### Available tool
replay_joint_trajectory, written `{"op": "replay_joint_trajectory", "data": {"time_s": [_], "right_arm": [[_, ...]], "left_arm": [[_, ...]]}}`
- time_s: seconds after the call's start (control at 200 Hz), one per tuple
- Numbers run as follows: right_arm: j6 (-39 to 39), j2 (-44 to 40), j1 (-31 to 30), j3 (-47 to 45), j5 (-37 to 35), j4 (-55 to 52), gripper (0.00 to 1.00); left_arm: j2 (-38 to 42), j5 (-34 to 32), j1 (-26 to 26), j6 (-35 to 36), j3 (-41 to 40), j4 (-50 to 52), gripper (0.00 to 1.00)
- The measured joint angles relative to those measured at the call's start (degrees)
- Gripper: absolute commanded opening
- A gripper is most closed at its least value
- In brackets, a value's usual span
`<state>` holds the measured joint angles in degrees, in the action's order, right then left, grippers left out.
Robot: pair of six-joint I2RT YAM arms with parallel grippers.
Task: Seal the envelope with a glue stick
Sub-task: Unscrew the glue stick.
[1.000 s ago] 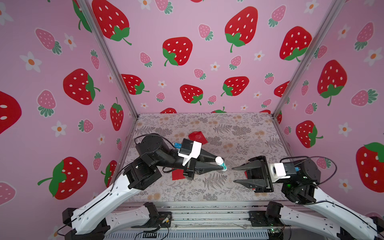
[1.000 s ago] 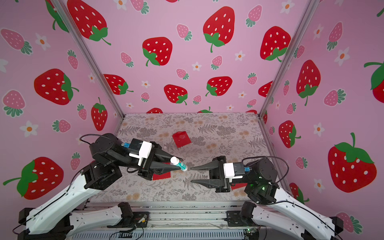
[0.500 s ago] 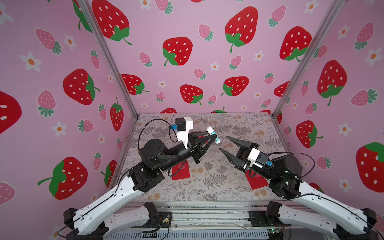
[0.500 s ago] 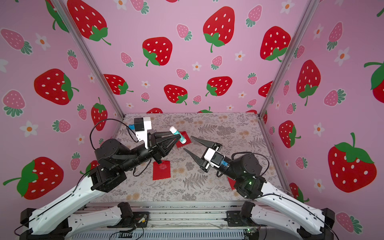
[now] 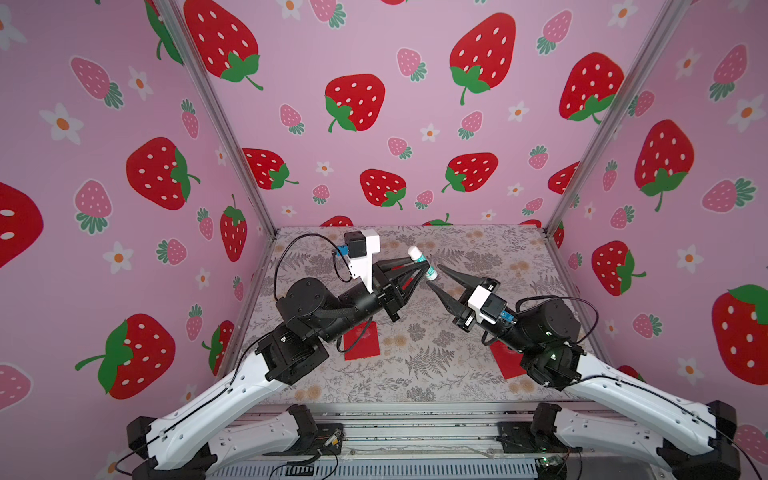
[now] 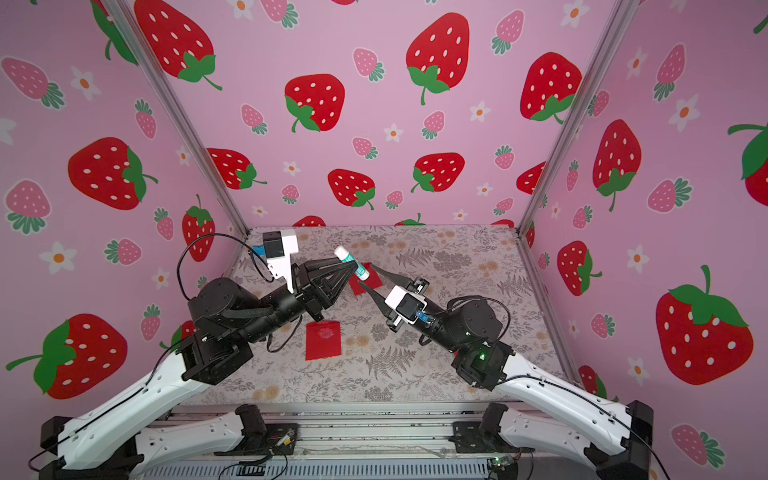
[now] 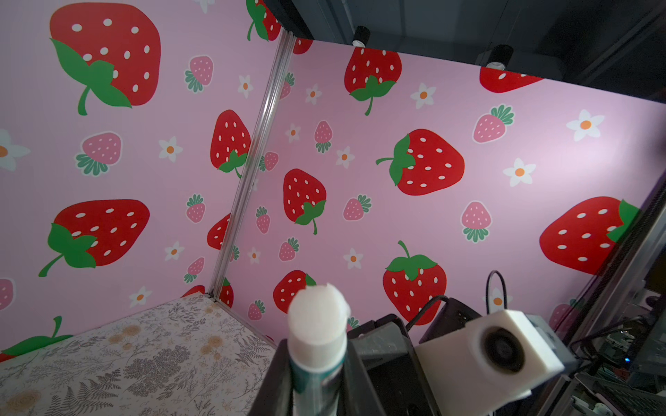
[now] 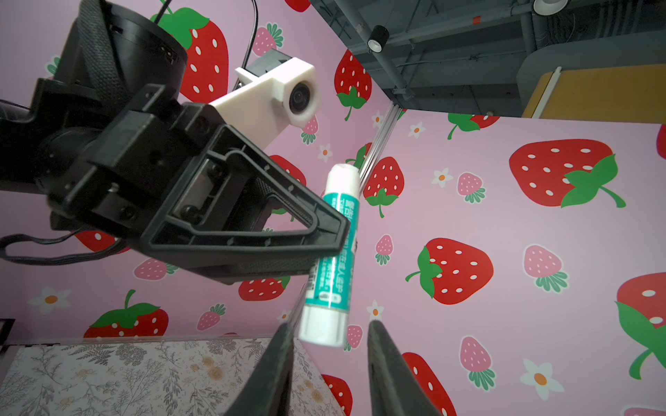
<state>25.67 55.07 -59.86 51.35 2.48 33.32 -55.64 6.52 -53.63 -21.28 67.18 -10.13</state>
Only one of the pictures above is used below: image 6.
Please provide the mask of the green white glue stick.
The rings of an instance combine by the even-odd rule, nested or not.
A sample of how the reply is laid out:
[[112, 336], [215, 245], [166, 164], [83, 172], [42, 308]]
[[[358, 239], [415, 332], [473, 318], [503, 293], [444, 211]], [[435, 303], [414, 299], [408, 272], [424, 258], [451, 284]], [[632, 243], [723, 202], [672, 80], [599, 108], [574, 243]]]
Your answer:
[[343, 246], [337, 246], [334, 253], [340, 261], [355, 265], [355, 276], [359, 280], [365, 281], [370, 277], [368, 269], [348, 249]]

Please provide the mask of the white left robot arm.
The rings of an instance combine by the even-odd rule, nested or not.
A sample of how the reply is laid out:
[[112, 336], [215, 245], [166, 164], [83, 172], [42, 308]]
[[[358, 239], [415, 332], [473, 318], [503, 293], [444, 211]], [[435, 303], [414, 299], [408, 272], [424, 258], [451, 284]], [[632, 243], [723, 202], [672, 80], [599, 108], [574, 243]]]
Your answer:
[[257, 298], [229, 278], [213, 281], [188, 306], [197, 327], [170, 347], [145, 377], [81, 417], [56, 416], [41, 429], [54, 460], [41, 479], [137, 479], [194, 456], [272, 456], [287, 435], [271, 438], [257, 406], [213, 419], [152, 428], [162, 414], [215, 386], [248, 363], [251, 346], [303, 314], [322, 319], [358, 266], [343, 258], [292, 264], [287, 283]]

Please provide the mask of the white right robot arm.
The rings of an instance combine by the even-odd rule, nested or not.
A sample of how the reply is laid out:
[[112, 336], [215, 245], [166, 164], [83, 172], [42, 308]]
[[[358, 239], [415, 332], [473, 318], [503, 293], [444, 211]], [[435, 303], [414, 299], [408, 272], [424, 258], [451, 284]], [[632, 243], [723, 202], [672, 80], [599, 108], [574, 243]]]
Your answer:
[[366, 290], [391, 330], [413, 327], [424, 341], [452, 353], [452, 367], [467, 384], [540, 412], [530, 415], [492, 403], [481, 423], [487, 436], [512, 448], [575, 461], [601, 479], [648, 478], [653, 455], [651, 407], [640, 401], [624, 405], [604, 399], [526, 359], [503, 342], [508, 325], [497, 318], [495, 299], [466, 295], [441, 307], [427, 297], [426, 280], [375, 265], [369, 268], [393, 284], [387, 295]]

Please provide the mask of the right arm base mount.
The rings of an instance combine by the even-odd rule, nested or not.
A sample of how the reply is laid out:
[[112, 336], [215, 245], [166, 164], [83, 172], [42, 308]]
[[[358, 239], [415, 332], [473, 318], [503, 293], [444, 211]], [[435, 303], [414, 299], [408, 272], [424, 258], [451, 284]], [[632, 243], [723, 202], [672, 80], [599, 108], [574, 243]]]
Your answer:
[[500, 422], [509, 411], [506, 404], [491, 402], [480, 421], [456, 421], [452, 424], [452, 436], [449, 441], [455, 445], [457, 453], [525, 453], [502, 439]]

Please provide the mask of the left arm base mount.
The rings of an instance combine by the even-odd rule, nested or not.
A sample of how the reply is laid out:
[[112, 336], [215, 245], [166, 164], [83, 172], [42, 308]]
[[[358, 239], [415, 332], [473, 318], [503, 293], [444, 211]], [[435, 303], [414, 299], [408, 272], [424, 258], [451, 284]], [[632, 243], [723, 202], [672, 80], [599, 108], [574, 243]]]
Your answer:
[[231, 448], [216, 451], [215, 456], [293, 454], [299, 434], [298, 423], [267, 424], [255, 404], [240, 405], [234, 414], [242, 424], [239, 430], [241, 439]]

